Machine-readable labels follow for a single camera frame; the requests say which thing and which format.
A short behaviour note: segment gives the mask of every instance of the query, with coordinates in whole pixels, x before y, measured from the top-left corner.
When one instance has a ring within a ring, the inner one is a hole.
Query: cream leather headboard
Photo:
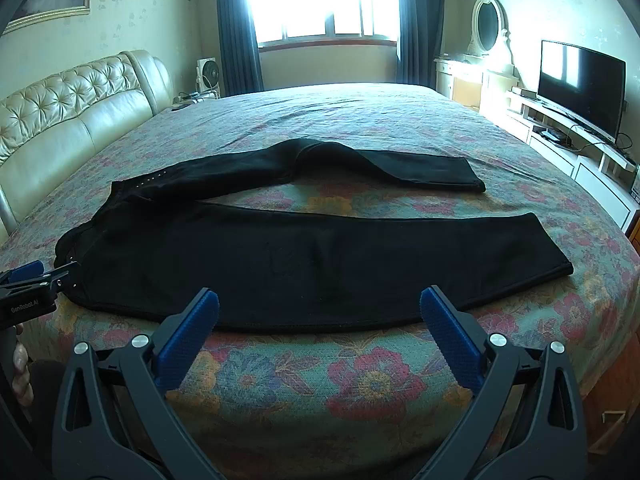
[[[165,66],[145,50],[77,66],[0,101],[0,218],[11,234],[114,140],[171,105]],[[6,238],[0,229],[0,243]]]

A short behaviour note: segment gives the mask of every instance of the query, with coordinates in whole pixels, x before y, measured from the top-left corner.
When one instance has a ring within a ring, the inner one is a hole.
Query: tv stand
[[[620,229],[628,234],[635,225],[636,218],[640,216],[640,205],[631,197],[628,186],[620,181],[618,174],[620,169],[635,171],[636,165],[614,146],[606,144],[577,121],[541,101],[521,97],[512,92],[507,92],[506,96],[511,100],[511,109],[506,111],[504,120],[498,126],[528,144],[578,183],[600,203]],[[542,114],[542,123],[530,116],[532,110]],[[599,150],[599,158],[589,158],[585,152],[575,153],[575,150],[568,150],[534,131],[536,126],[549,124],[551,120],[565,130],[570,130],[569,133],[573,133],[574,136],[581,137],[586,143],[599,142],[593,147],[593,150]]]
[[[617,148],[609,144],[606,140],[592,134],[572,118],[567,117],[563,113],[545,105],[542,101],[534,101],[533,99],[519,96],[513,92],[507,92],[507,98],[511,99],[511,108],[515,108],[518,105],[522,106],[521,114],[525,120],[529,119],[531,110],[536,110],[544,115],[543,122],[546,122],[547,119],[553,119],[556,123],[562,124],[562,126],[570,129],[571,132],[583,138],[588,144],[594,143],[593,147],[602,152],[600,164],[598,166],[598,170],[601,173],[607,173],[609,165],[612,162],[615,164],[612,168],[612,174],[614,176],[618,175],[621,168],[625,171],[636,170],[636,165],[627,160]]]

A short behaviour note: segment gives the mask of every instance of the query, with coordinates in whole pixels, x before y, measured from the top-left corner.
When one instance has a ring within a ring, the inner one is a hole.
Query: flat screen tv
[[[595,50],[542,41],[538,97],[615,143],[625,101],[626,63]]]

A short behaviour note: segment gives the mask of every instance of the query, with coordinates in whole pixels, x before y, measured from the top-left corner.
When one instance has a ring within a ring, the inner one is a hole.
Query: human hand
[[[20,323],[15,327],[16,333],[20,335],[24,330],[24,325]],[[27,349],[19,341],[15,345],[14,351],[14,382],[12,388],[16,399],[21,406],[28,408],[33,402],[33,389],[31,387],[31,376],[29,369],[27,368],[27,362],[29,356],[27,355]]]

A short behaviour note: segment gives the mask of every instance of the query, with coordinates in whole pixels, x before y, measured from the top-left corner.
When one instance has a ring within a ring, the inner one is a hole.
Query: floral bedspread
[[[0,262],[7,268],[39,258],[52,266],[60,235],[91,218],[114,180],[294,137],[465,156],[487,191],[402,189],[335,173],[216,200],[372,218],[534,212],[575,272],[473,310],[482,326],[519,345],[564,342],[584,394],[638,327],[640,258],[600,205],[479,114],[412,86],[284,89],[166,110],[106,147],[40,203],[1,248]],[[22,338],[34,358],[65,360],[80,340],[110,348],[155,327],[61,297],[57,311],[30,322]],[[221,471],[253,480],[328,476],[407,456],[442,439],[469,398],[423,324],[329,335],[214,332],[180,390],[169,394]]]

